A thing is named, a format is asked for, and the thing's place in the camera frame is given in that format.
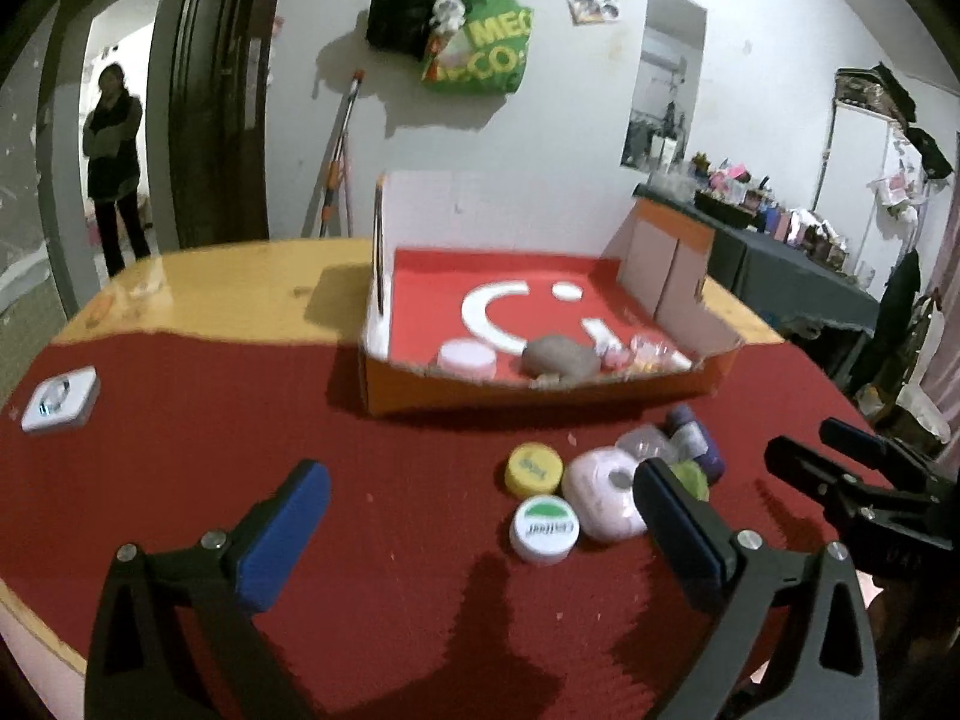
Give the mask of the green shopping bag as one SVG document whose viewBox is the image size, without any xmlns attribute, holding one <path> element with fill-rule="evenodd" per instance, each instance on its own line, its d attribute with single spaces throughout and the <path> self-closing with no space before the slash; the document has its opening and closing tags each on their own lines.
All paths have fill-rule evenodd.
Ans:
<svg viewBox="0 0 960 720">
<path fill-rule="evenodd" d="M 457 94 L 514 94 L 524 80 L 532 10 L 519 0 L 464 0 L 464 26 L 451 36 L 431 28 L 421 83 Z"/>
</svg>

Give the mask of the white green Cestbon cap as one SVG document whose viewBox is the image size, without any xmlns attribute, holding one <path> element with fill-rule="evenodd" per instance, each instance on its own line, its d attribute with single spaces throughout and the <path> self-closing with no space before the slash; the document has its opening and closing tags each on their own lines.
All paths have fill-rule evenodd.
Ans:
<svg viewBox="0 0 960 720">
<path fill-rule="evenodd" d="M 565 561 L 579 533 L 579 518 L 573 507 L 561 497 L 544 494 L 519 504 L 511 520 L 509 541 L 523 561 L 551 566 Z"/>
</svg>

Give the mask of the white cabinet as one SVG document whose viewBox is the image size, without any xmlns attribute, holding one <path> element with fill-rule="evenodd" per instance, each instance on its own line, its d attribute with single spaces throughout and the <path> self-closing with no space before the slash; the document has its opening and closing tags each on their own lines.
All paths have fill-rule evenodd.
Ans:
<svg viewBox="0 0 960 720">
<path fill-rule="evenodd" d="M 844 273 L 873 296 L 910 249 L 924 200 L 921 154 L 908 138 L 910 103 L 882 65 L 835 73 L 814 213 L 844 245 Z"/>
</svg>

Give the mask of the dark wooden door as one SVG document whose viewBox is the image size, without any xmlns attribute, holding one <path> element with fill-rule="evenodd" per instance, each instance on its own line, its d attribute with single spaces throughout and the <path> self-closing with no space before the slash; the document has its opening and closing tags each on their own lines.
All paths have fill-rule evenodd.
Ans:
<svg viewBox="0 0 960 720">
<path fill-rule="evenodd" d="M 265 241 L 268 49 L 278 0 L 160 0 L 146 92 L 161 252 Z"/>
</svg>

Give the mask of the black hanging bag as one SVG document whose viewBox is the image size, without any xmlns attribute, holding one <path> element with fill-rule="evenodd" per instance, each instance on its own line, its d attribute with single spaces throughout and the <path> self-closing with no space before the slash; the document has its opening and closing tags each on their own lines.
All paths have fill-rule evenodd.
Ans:
<svg viewBox="0 0 960 720">
<path fill-rule="evenodd" d="M 436 0 L 371 0 L 366 43 L 420 62 L 427 52 Z"/>
</svg>

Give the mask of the dark cloth side table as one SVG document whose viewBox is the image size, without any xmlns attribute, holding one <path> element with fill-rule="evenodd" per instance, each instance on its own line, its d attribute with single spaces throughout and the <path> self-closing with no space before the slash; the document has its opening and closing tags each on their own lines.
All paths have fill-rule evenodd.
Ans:
<svg viewBox="0 0 960 720">
<path fill-rule="evenodd" d="M 640 182 L 651 199 L 706 224 L 715 233 L 708 275 L 750 307 L 782 337 L 834 376 L 872 337 L 878 300 L 848 278 L 761 232 L 740 231 Z"/>
</svg>

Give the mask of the grey eye shadow case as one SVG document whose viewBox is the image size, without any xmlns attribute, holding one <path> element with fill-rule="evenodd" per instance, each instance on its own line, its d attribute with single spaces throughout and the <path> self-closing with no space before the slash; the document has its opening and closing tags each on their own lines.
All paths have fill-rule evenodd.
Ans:
<svg viewBox="0 0 960 720">
<path fill-rule="evenodd" d="M 601 358 L 592 346 L 563 335 L 530 340 L 521 355 L 521 371 L 529 377 L 584 380 L 601 372 Z"/>
</svg>

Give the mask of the red cardboard box tray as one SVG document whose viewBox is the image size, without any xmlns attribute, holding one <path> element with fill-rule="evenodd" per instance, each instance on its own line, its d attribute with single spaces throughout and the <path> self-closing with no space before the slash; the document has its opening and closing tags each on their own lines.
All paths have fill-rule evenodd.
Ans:
<svg viewBox="0 0 960 720">
<path fill-rule="evenodd" d="M 711 394 L 743 345 L 703 296 L 715 233 L 651 199 L 565 193 L 537 176 L 397 171 L 377 183 L 361 392 L 373 416 L 413 411 L 658 403 Z M 529 377 L 530 340 L 669 340 L 693 367 L 584 380 Z M 491 380 L 436 366 L 444 341 L 496 351 Z"/>
</svg>

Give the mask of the pink My Melody compact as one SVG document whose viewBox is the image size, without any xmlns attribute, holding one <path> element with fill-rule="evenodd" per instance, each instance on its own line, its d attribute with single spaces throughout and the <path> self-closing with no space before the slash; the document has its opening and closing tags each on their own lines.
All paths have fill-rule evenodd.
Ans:
<svg viewBox="0 0 960 720">
<path fill-rule="evenodd" d="M 638 466 L 640 462 L 619 447 L 589 450 L 566 465 L 562 496 L 590 539 L 612 544 L 647 532 L 633 496 Z"/>
</svg>

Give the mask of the green fuzzy ball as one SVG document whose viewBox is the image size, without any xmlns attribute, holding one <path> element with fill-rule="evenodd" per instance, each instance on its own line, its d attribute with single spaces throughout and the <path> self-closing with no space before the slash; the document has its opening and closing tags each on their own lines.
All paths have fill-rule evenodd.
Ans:
<svg viewBox="0 0 960 720">
<path fill-rule="evenodd" d="M 674 473 L 677 481 L 682 488 L 693 497 L 693 499 L 708 502 L 709 500 L 709 481 L 708 476 L 695 460 L 682 460 L 670 465 L 670 471 Z"/>
</svg>

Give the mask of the person in black clothes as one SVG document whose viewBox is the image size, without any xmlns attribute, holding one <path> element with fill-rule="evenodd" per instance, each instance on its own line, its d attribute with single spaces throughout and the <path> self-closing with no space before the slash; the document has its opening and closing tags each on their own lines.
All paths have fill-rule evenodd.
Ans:
<svg viewBox="0 0 960 720">
<path fill-rule="evenodd" d="M 107 276 L 114 278 L 125 268 L 117 221 L 124 223 L 133 257 L 143 260 L 151 255 L 139 211 L 142 171 L 137 135 L 143 106 L 130 93 L 119 64 L 103 68 L 98 88 L 98 104 L 83 127 L 86 195 L 93 202 Z"/>
</svg>

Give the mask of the pink curtain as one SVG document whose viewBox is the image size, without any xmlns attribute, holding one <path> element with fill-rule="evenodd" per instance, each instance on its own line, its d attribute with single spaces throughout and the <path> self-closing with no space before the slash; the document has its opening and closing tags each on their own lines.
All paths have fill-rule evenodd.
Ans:
<svg viewBox="0 0 960 720">
<path fill-rule="evenodd" d="M 939 291 L 944 333 L 924 376 L 923 388 L 954 436 L 958 434 L 958 259 L 958 192 L 953 192 L 946 232 L 931 277 L 932 286 Z"/>
</svg>

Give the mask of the plush toy on bag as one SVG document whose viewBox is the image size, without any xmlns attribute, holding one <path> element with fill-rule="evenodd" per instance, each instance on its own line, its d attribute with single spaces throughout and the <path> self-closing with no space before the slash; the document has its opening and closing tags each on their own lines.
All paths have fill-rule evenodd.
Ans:
<svg viewBox="0 0 960 720">
<path fill-rule="evenodd" d="M 464 26 L 466 15 L 464 0 L 436 0 L 433 4 L 431 27 L 439 36 L 451 36 Z"/>
</svg>

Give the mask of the pink round jar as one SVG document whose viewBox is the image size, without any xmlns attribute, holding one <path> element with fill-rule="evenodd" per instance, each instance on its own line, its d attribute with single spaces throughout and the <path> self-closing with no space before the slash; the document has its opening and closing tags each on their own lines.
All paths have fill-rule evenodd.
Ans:
<svg viewBox="0 0 960 720">
<path fill-rule="evenodd" d="M 451 376 L 491 380 L 496 376 L 498 356 L 493 348 L 481 341 L 453 338 L 439 346 L 436 366 Z"/>
</svg>

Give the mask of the clear round bottle white cap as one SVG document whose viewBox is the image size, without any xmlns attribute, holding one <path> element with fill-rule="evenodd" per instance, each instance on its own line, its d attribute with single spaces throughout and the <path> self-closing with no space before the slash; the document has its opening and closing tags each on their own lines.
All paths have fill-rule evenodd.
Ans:
<svg viewBox="0 0 960 720">
<path fill-rule="evenodd" d="M 677 374 L 690 371 L 693 362 L 669 340 L 638 333 L 630 341 L 631 369 L 644 374 Z"/>
</svg>

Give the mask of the small pink toy figure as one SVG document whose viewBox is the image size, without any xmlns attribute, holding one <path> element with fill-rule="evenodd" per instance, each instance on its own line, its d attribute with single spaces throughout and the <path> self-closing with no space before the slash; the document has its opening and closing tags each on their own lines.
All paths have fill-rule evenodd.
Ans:
<svg viewBox="0 0 960 720">
<path fill-rule="evenodd" d="M 635 353 L 628 346 L 607 346 L 601 354 L 602 367 L 606 371 L 624 371 L 633 364 Z"/>
</svg>

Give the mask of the white square device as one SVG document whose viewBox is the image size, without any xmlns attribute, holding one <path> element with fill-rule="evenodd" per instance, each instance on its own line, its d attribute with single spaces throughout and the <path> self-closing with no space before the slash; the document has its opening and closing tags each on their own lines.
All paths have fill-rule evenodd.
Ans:
<svg viewBox="0 0 960 720">
<path fill-rule="evenodd" d="M 26 434 L 44 434 L 80 427 L 93 411 L 101 379 L 93 366 L 80 367 L 39 383 L 21 415 Z"/>
</svg>

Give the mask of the dark blue bottle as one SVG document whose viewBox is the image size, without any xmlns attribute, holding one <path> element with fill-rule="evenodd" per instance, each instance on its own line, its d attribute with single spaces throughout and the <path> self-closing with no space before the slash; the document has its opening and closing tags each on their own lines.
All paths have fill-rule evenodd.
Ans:
<svg viewBox="0 0 960 720">
<path fill-rule="evenodd" d="M 667 411 L 665 435 L 682 460 L 692 460 L 700 467 L 709 486 L 715 486 L 726 473 L 726 461 L 715 439 L 686 403 Z"/>
</svg>

